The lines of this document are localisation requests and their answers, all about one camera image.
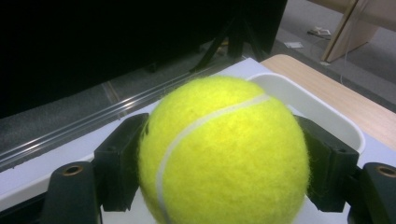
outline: tripod stand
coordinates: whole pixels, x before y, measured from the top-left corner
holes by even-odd
[[[237,59],[242,56],[246,37],[247,41],[250,43],[253,49],[256,59],[258,61],[264,60],[264,54],[262,52],[260,42],[255,35],[253,28],[247,20],[247,13],[247,6],[244,1],[241,1],[239,9],[235,13],[236,15],[223,26],[221,32],[213,40],[204,57],[201,59],[200,62],[198,62],[197,65],[195,65],[195,67],[191,69],[192,72],[197,72],[207,66],[207,64],[210,62],[213,55],[227,36],[229,40],[227,55],[229,57]]]

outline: tennis ball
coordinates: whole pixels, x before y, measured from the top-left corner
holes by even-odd
[[[196,78],[149,115],[140,187],[159,223],[291,223],[308,184],[294,116],[253,82]]]

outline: yellow tennis ball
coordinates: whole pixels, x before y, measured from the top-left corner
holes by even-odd
[[[166,95],[138,157],[140,187],[159,223],[291,223],[309,177],[294,116],[236,77],[197,78]]]

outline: white surface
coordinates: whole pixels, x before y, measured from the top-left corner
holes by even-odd
[[[219,72],[219,74],[249,78],[260,73],[270,72],[270,70],[254,60],[246,59],[241,63],[226,68]],[[92,153],[94,150],[123,122],[124,119],[135,114],[150,112],[155,105],[156,103],[148,105],[123,119],[109,123],[99,130],[88,133],[38,158],[34,158],[24,164],[16,166],[14,169],[9,169],[0,173],[0,211],[34,197],[39,193],[45,192],[49,183],[50,174],[58,167],[71,161],[92,160]],[[314,108],[309,108],[309,105],[305,105],[303,109],[296,105],[293,105],[293,107],[297,108],[302,113],[305,113],[305,109],[310,109],[313,113],[316,111]],[[366,147],[361,154],[359,161],[360,166],[367,161],[379,161],[396,166],[396,153],[394,151],[379,143],[371,136],[367,134],[364,136],[366,137]],[[307,200],[294,223],[342,224],[347,223],[346,216],[347,212],[341,214],[321,213],[309,202],[309,200]],[[144,204],[140,190],[136,193],[131,211],[126,213],[105,212],[103,213],[103,219],[105,223],[155,223]]]

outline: felt surface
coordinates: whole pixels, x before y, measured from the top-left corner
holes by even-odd
[[[263,94],[235,77],[199,78],[171,92],[153,110],[139,151],[141,189],[160,223],[291,223],[309,177],[304,137],[276,98],[197,127],[165,153],[192,122]]]

